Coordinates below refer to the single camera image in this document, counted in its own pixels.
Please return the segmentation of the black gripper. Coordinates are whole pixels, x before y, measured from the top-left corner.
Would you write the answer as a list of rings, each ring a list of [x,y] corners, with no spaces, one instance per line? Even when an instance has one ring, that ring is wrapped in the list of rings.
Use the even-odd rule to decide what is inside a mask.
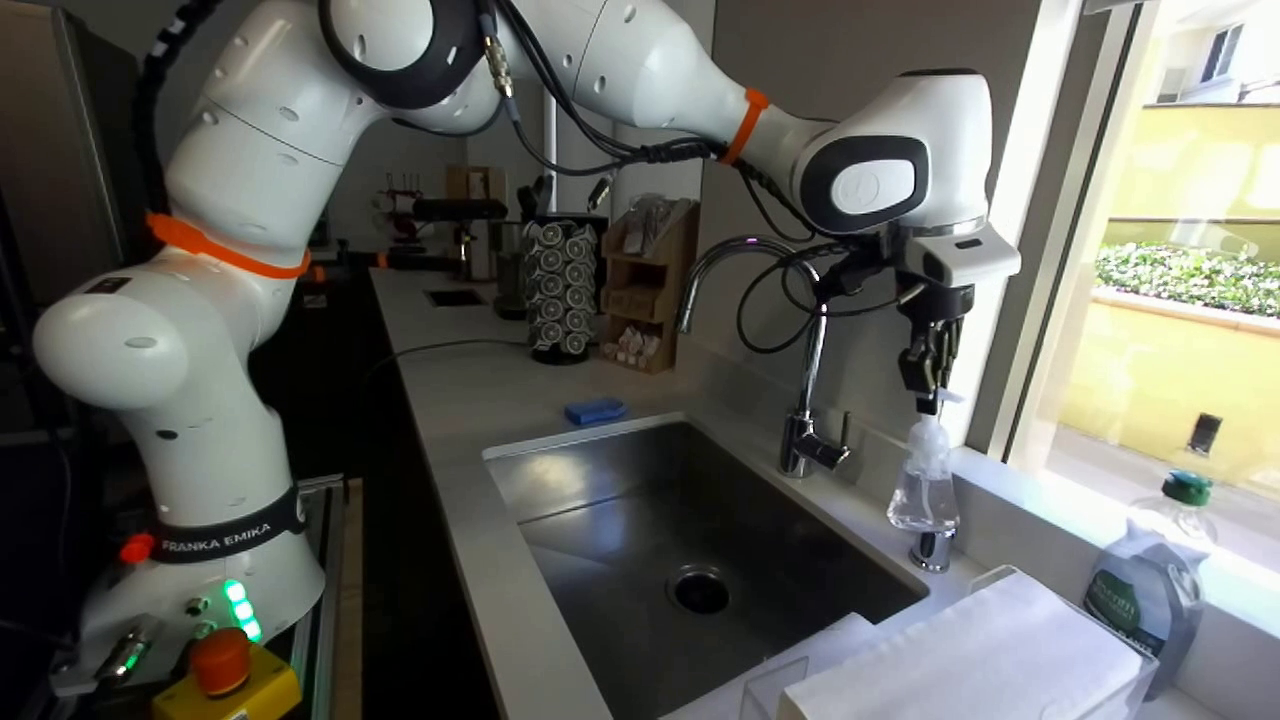
[[[946,408],[953,401],[950,380],[959,356],[966,314],[977,303],[977,288],[946,288],[920,274],[897,274],[897,312],[910,318],[910,349],[897,356],[900,380],[911,396],[928,396]]]

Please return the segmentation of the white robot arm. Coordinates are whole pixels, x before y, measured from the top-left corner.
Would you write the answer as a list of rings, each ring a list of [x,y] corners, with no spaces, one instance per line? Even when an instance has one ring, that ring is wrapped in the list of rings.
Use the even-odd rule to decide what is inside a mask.
[[[271,639],[318,607],[325,568],[247,356],[285,322],[369,135],[475,135],[521,79],[590,112],[610,167],[724,158],[926,293],[1016,266],[990,225],[993,96],[967,66],[805,120],[734,79],[666,0],[262,0],[152,167],[156,253],[37,314],[41,373],[126,423],[156,506],[152,551],[79,611],[84,670],[119,670],[126,639]]]

